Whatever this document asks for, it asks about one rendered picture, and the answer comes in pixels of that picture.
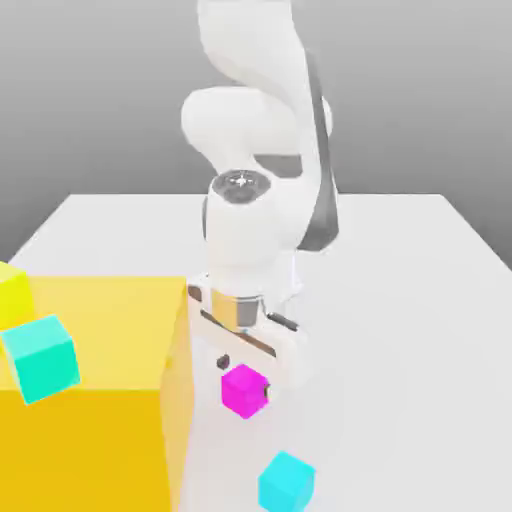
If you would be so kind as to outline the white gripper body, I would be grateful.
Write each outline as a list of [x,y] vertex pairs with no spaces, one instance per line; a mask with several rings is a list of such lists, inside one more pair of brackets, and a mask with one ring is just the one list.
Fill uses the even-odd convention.
[[257,324],[233,333],[216,323],[200,302],[190,301],[194,337],[215,348],[216,356],[228,354],[232,365],[243,363],[264,375],[272,387],[300,387],[309,380],[309,343],[305,331],[274,315],[258,313]]

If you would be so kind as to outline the small magenta cube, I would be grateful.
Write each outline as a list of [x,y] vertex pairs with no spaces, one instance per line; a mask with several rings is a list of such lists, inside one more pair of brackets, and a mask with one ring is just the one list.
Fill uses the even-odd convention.
[[221,378],[221,399],[225,407],[242,419],[251,418],[268,404],[268,379],[245,364],[239,364]]

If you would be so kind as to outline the small cyan cube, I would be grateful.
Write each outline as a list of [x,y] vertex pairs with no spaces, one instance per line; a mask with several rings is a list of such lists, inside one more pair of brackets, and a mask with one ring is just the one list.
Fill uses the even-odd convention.
[[281,451],[258,477],[258,504],[268,512],[305,512],[315,477],[313,466]]

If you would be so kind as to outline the small turquoise cube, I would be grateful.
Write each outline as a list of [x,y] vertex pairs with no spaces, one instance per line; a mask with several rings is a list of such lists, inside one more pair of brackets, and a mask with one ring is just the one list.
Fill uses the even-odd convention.
[[7,329],[0,339],[26,405],[81,383],[74,341],[55,314]]

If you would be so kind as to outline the small yellow cube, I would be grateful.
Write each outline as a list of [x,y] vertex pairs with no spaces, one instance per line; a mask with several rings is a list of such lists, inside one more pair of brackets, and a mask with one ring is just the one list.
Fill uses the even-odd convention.
[[0,261],[0,331],[34,318],[34,301],[25,271]]

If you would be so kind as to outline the large yellow box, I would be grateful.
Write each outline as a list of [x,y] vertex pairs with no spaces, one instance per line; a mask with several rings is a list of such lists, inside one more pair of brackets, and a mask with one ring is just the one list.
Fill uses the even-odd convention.
[[185,279],[29,282],[33,320],[59,318],[81,383],[26,405],[0,339],[0,512],[179,512],[194,400]]

